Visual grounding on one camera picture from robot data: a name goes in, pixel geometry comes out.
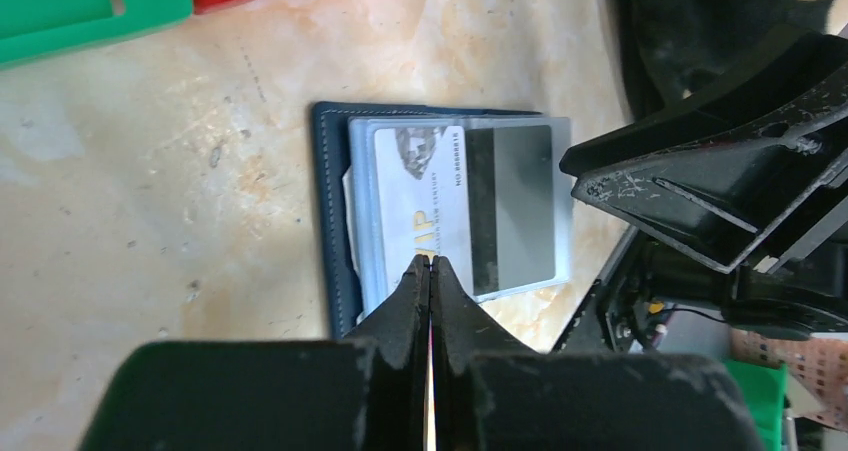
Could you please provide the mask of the navy blue card holder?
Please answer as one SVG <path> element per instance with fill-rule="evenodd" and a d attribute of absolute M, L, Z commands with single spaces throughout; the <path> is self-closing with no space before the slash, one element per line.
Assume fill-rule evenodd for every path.
<path fill-rule="evenodd" d="M 334 337 L 348 334 L 393 292 L 384 281 L 384 252 L 376 179 L 374 133 L 382 128 L 461 126 L 479 128 L 545 125 L 551 128 L 555 206 L 555 277 L 497 294 L 506 296 L 567 283 L 572 278 L 571 181 L 559 168 L 572 142 L 572 123 L 532 111 L 438 108 L 423 105 L 321 101 L 310 111 L 327 286 Z"/>

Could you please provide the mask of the white VIP card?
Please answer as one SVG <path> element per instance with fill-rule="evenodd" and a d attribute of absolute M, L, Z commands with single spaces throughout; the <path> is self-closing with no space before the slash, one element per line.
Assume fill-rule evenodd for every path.
<path fill-rule="evenodd" d="M 450 260 L 473 289 L 470 212 L 461 126 L 382 128 L 374 133 L 384 281 L 395 287 L 420 254 Z"/>

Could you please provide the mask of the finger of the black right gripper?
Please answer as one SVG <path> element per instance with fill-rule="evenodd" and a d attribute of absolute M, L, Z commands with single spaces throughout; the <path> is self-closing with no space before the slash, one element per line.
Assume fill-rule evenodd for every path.
<path fill-rule="evenodd" d="M 778 27 L 690 97 L 574 146 L 575 199 L 721 273 L 847 223 L 847 41 Z"/>

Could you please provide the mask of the grey magnetic stripe card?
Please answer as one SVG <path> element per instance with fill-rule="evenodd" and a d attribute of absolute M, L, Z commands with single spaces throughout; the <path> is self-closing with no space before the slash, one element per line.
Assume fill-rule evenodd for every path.
<path fill-rule="evenodd" d="M 465 146 L 473 296 L 555 277 L 551 128 L 472 129 Z"/>

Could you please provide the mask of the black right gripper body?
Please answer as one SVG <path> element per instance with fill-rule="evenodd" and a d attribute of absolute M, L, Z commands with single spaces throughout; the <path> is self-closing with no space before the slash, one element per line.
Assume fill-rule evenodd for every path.
<path fill-rule="evenodd" d="M 635 227 L 616 246 L 616 321 L 637 328 L 641 303 L 709 309 L 728 326 L 770 339 L 806 341 L 847 330 L 847 176 L 818 187 L 762 225 L 729 202 L 661 178 L 659 185 L 706 210 L 704 243 L 734 250 L 733 232 L 750 238 L 727 267 L 713 269 L 690 249 Z"/>

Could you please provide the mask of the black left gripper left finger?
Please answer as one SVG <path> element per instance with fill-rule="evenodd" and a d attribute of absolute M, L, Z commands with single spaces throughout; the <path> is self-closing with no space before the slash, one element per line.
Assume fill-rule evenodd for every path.
<path fill-rule="evenodd" d="M 157 341 L 120 365 L 83 450 L 422 450 L 430 262 L 345 337 Z"/>

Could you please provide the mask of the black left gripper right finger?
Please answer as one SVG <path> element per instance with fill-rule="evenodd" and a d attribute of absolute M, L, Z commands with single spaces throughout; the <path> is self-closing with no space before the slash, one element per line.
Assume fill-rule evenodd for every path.
<path fill-rule="evenodd" d="M 760 450 L 743 394 L 698 355 L 548 353 L 526 346 L 431 266 L 440 450 Z"/>

